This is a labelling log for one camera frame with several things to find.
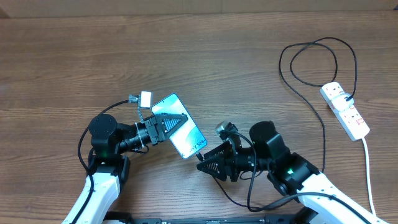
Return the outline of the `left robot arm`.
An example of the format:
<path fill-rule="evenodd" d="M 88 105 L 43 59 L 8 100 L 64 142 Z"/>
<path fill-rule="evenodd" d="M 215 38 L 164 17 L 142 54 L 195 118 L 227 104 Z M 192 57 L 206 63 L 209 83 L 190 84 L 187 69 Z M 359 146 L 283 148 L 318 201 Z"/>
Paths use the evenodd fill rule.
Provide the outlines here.
<path fill-rule="evenodd" d="M 88 125 L 92 149 L 86 165 L 85 186 L 64 223 L 134 223 L 130 213 L 110 212 L 128 178 L 131 161 L 126 152 L 145 154 L 149 145 L 170 139 L 188 121 L 182 114 L 152 115 L 141 123 L 118 123 L 99 114 Z"/>

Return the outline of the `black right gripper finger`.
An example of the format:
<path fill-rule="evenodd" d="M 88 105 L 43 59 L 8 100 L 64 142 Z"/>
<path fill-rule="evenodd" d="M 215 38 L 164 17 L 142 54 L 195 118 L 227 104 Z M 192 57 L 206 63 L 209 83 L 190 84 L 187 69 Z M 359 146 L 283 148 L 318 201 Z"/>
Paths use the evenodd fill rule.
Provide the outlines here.
<path fill-rule="evenodd" d="M 232 159 L 225 157 L 223 154 L 207 155 L 204 160 L 197 164 L 197 169 L 214 178 L 225 181 L 231 177 L 231 163 Z"/>
<path fill-rule="evenodd" d="M 210 161 L 223 161 L 228 159 L 232 153 L 232 145 L 229 141 L 226 141 L 211 151 L 207 152 L 203 156 L 203 162 Z"/>

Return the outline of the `blue Samsung Galaxy smartphone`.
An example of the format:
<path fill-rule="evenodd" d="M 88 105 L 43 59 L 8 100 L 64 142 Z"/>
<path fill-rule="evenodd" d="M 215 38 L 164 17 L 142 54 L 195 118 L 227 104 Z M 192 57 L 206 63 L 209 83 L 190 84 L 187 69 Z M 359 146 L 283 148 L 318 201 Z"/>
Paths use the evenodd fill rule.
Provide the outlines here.
<path fill-rule="evenodd" d="M 176 93 L 172 93 L 163 100 L 156 103 L 151 111 L 153 114 L 160 115 L 186 115 L 185 121 L 170 137 L 170 141 L 175 146 L 183 159 L 187 159 L 199 152 L 207 145 L 207 140 L 201 133 L 189 112 L 181 102 Z"/>

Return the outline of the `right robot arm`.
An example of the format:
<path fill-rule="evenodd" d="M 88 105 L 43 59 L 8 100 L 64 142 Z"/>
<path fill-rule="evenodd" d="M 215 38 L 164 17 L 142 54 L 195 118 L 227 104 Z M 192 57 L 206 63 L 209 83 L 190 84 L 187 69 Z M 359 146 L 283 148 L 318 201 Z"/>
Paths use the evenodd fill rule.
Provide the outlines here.
<path fill-rule="evenodd" d="M 340 191 L 311 162 L 285 145 L 272 121 L 261 121 L 242 135 L 236 126 L 222 122 L 216 128 L 222 144 L 199 157 L 197 169 L 217 182 L 235 182 L 243 172 L 266 171 L 282 198 L 263 206 L 251 205 L 248 190 L 245 207 L 252 213 L 276 210 L 295 200 L 303 205 L 292 223 L 383 223 Z"/>

